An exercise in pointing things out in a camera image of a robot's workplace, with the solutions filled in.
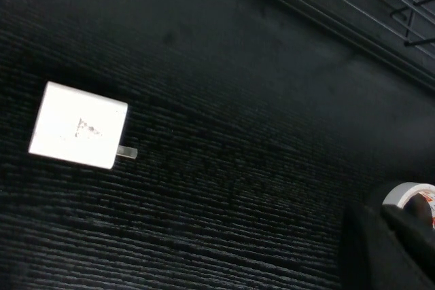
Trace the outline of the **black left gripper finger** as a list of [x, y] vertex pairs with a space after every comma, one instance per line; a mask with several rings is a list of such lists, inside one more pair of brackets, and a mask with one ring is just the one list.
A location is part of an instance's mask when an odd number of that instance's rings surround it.
[[430, 205], [349, 205], [343, 215], [344, 289], [433, 289]]

